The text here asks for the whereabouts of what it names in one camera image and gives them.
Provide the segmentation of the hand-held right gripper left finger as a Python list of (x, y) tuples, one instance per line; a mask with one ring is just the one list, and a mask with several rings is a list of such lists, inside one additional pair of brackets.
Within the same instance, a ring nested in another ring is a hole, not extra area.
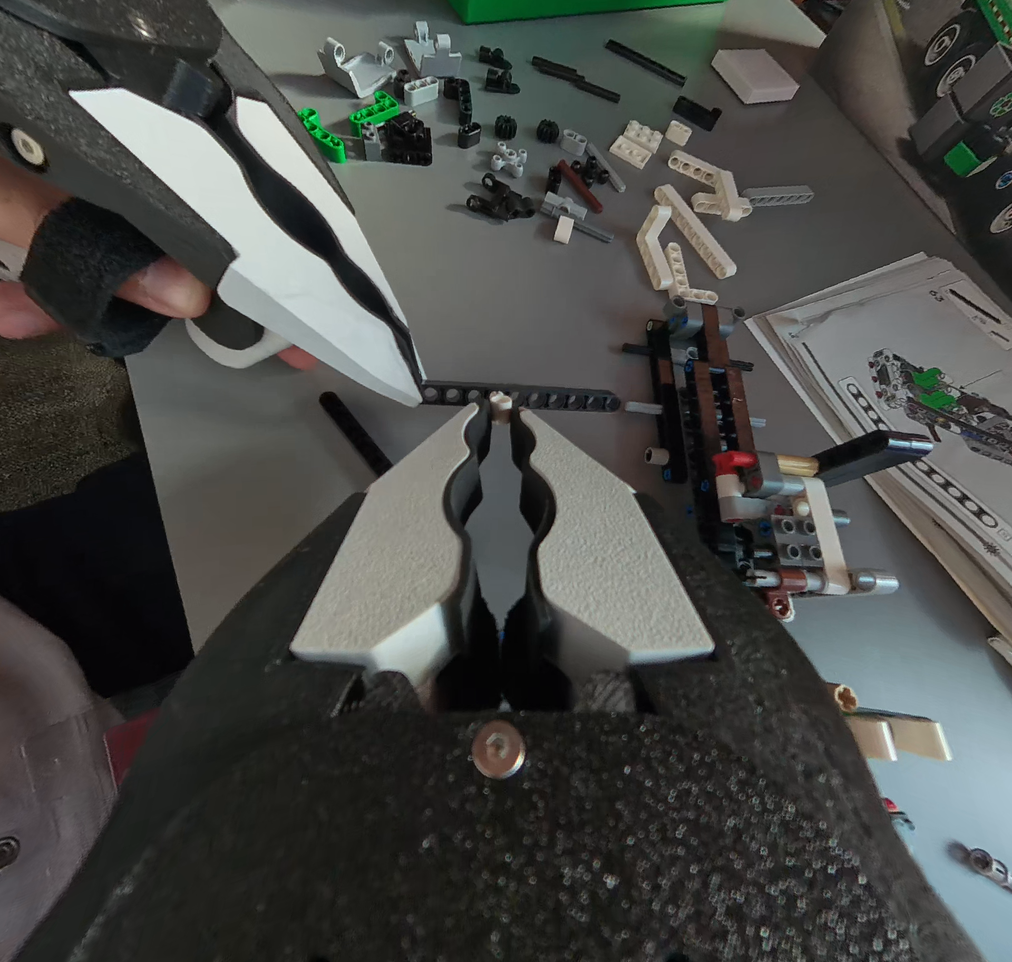
[(488, 449), (489, 405), (472, 402), (367, 488), (293, 655), (489, 699), (489, 608), (465, 530)]

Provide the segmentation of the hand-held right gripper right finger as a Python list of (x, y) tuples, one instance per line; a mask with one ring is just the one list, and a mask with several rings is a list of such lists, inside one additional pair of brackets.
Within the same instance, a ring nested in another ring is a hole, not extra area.
[(513, 413), (510, 439), (532, 534), (508, 618), (517, 669), (589, 677), (713, 653), (635, 489), (533, 412)]

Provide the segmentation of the long black lego beam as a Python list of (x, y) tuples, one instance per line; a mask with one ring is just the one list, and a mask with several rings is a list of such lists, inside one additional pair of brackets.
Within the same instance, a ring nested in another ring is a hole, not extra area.
[(616, 393), (603, 389), (439, 380), (421, 385), (422, 402), (430, 406), (461, 407), (487, 400), (494, 392), (505, 393), (516, 409), (535, 411), (612, 413), (618, 412), (622, 404)]

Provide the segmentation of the black lego sub-assembly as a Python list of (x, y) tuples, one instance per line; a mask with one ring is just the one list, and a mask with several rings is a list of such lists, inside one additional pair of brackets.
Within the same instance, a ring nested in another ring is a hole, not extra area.
[(366, 160), (421, 168), (432, 165), (431, 130), (412, 112), (398, 113), (384, 123), (363, 123), (361, 139)]

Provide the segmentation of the grey lego panel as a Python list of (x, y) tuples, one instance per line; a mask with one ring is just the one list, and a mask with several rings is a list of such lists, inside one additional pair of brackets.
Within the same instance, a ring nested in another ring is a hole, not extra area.
[(419, 79), (456, 79), (460, 75), (462, 54), (452, 50), (449, 34), (430, 35), (425, 21), (415, 22), (413, 34), (404, 39), (404, 45)]
[(318, 50), (324, 74), (363, 101), (390, 83), (397, 74), (395, 49), (380, 41), (373, 53), (362, 52), (348, 57), (343, 43), (327, 38)]

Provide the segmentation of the thick black lego axle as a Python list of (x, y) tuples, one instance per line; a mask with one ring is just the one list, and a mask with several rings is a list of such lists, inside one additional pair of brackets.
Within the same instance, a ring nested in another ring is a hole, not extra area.
[(393, 463), (386, 453), (338, 393), (320, 393), (319, 404), (374, 476), (381, 477), (392, 468)]

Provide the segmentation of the lego vehicle chassis assembly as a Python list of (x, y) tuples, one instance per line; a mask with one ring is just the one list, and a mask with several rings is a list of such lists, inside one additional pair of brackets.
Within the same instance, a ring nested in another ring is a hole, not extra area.
[(829, 488), (917, 461), (932, 442), (875, 429), (812, 457), (758, 448), (744, 382), (751, 366), (727, 348), (744, 316), (673, 296), (647, 322), (643, 345), (624, 344), (650, 365), (653, 401), (626, 402), (656, 421), (645, 461), (690, 487), (703, 544), (779, 621), (791, 622), (803, 598), (894, 594), (895, 576), (848, 565), (839, 533), (850, 519)]

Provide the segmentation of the grey lego axle connector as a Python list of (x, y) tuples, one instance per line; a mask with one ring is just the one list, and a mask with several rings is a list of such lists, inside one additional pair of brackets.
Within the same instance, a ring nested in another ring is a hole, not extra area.
[(562, 214), (568, 214), (575, 218), (574, 231), (603, 242), (603, 244), (610, 244), (614, 241), (614, 234), (588, 223), (587, 209), (569, 197), (546, 192), (540, 204), (539, 213), (555, 221)]

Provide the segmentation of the dark red lego axle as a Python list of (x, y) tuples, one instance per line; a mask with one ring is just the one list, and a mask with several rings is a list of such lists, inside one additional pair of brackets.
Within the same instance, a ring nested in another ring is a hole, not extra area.
[(597, 196), (591, 191), (583, 178), (564, 159), (560, 159), (556, 168), (560, 171), (562, 180), (570, 186), (582, 201), (583, 205), (593, 214), (600, 215), (603, 212), (603, 205)]

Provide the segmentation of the long black lego axle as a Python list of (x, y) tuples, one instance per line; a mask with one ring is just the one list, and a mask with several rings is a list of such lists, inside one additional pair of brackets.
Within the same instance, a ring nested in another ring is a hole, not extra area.
[(539, 73), (546, 75), (552, 79), (569, 83), (581, 92), (596, 96), (601, 100), (613, 104), (618, 104), (621, 100), (621, 95), (619, 93), (605, 88), (604, 86), (587, 81), (578, 70), (574, 70), (572, 67), (554, 62), (549, 58), (538, 55), (534, 55), (531, 58), (530, 64), (535, 70), (538, 70)]
[(604, 48), (611, 54), (626, 60), (638, 69), (649, 72), (679, 89), (684, 88), (687, 77), (683, 73), (673, 70), (672, 67), (643, 54), (639, 50), (626, 43), (621, 43), (614, 38), (608, 39), (604, 43)]

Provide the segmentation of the lego instruction booklet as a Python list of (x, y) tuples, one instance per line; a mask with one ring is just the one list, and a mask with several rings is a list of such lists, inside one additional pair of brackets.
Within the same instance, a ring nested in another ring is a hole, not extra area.
[(918, 254), (748, 320), (837, 444), (929, 438), (867, 480), (1011, 640), (1011, 319), (948, 260)]

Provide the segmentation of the white straight lego beam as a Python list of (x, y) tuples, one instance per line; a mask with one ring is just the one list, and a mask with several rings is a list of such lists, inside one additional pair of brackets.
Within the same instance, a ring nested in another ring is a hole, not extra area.
[(670, 185), (661, 184), (654, 191), (656, 202), (670, 209), (670, 218), (705, 262), (718, 280), (724, 280), (737, 272), (736, 263), (719, 244), (715, 236), (697, 217), (691, 206)]

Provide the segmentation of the white bent lego beam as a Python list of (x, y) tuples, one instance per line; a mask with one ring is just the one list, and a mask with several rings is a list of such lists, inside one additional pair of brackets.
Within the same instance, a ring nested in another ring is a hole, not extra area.
[(714, 215), (730, 222), (738, 222), (751, 214), (752, 204), (739, 194), (730, 171), (718, 168), (681, 149), (671, 153), (668, 167), (710, 189), (708, 193), (698, 192), (691, 197), (695, 213)]

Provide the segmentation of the printed lego set box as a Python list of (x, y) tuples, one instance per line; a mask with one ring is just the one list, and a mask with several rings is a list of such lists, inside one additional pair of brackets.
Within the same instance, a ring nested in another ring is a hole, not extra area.
[(811, 73), (1010, 297), (1011, 0), (853, 0)]

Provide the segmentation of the person's left hand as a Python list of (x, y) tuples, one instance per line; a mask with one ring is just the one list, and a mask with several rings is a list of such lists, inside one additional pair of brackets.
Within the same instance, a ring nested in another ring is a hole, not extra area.
[[(68, 195), (47, 184), (7, 157), (1, 159), (1, 239), (2, 260), (19, 271), (32, 238), (51, 211), (68, 200)], [(154, 261), (134, 273), (120, 286), (118, 297), (133, 307), (172, 319), (195, 319), (210, 305), (210, 288), (171, 258)], [(1, 283), (1, 336), (25, 339), (63, 330), (43, 308), (30, 298), (19, 281)]]

